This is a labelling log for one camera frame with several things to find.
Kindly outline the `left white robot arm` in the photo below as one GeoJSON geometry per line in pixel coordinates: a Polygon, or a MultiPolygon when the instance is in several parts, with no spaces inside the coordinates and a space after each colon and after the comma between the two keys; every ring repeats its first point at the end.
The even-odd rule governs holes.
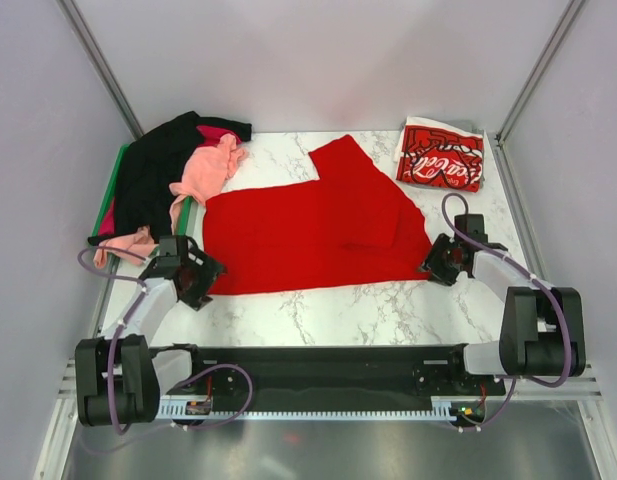
{"type": "Polygon", "coordinates": [[[186,235],[162,238],[148,257],[114,246],[89,246],[79,264],[92,273],[136,285],[131,300],[114,324],[96,338],[80,341],[74,354],[79,421],[86,427],[112,426],[124,434],[130,425],[153,421],[160,397],[176,384],[196,393],[207,382],[207,369],[176,348],[165,354],[150,350],[157,330],[178,304],[198,311],[211,302],[209,292],[226,267],[186,235]],[[88,252],[129,256],[146,268],[137,276],[111,274],[84,260],[88,252]]]}

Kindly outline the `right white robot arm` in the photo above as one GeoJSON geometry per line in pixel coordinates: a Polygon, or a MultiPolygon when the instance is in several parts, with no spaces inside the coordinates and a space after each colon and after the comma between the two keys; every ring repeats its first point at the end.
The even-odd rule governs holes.
{"type": "Polygon", "coordinates": [[[481,214],[455,216],[453,231],[437,237],[420,271],[444,286],[466,273],[486,285],[504,310],[498,340],[458,348],[459,360],[445,371],[448,386],[465,394],[482,375],[493,375],[554,388],[582,375],[587,361],[579,292],[535,277],[505,246],[490,242],[481,214]]]}

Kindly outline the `plain red t-shirt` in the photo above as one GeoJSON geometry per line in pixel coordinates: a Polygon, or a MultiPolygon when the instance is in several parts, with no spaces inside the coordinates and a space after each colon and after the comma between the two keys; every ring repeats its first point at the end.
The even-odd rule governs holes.
{"type": "Polygon", "coordinates": [[[206,204],[204,250],[227,271],[215,295],[425,280],[425,219],[350,135],[310,154],[318,179],[206,204]]]}

